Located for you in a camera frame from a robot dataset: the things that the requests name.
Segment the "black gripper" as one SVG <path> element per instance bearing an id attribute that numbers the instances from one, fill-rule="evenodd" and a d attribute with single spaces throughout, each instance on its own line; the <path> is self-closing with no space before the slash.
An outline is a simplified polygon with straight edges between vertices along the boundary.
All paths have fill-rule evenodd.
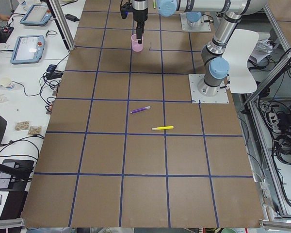
<path id="1" fill-rule="evenodd" d="M 142 44 L 144 23 L 148 17 L 148 0 L 132 0 L 133 19 L 137 22 L 136 38 L 138 44 Z"/>

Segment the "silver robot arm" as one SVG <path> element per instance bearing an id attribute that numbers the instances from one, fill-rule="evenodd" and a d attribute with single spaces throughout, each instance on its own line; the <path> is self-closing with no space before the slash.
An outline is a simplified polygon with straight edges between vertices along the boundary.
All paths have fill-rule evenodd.
<path id="1" fill-rule="evenodd" d="M 237 24 L 243 15 L 261 10 L 266 0 L 158 0 L 160 15 L 169 17 L 176 11 L 218 12 L 223 18 L 210 42 L 202 49 L 202 60 L 206 74 L 198 83 L 199 92 L 204 96 L 215 96 L 221 82 L 229 72 L 228 62 L 222 58 Z"/>
<path id="2" fill-rule="evenodd" d="M 204 20 L 204 13 L 201 12 L 187 12 L 185 14 L 187 25 L 189 29 L 201 29 L 204 26 L 208 26 L 208 23 Z"/>

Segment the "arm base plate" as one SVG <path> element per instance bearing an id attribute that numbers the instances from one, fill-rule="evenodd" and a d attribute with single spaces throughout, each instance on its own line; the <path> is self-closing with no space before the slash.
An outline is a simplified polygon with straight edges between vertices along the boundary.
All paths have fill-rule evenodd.
<path id="1" fill-rule="evenodd" d="M 189 74 L 192 103 L 229 104 L 224 81 L 218 87 L 204 83 L 204 74 Z"/>
<path id="2" fill-rule="evenodd" d="M 210 33 L 210 18 L 200 12 L 180 14 L 181 26 L 183 32 L 197 32 L 197 33 Z"/>

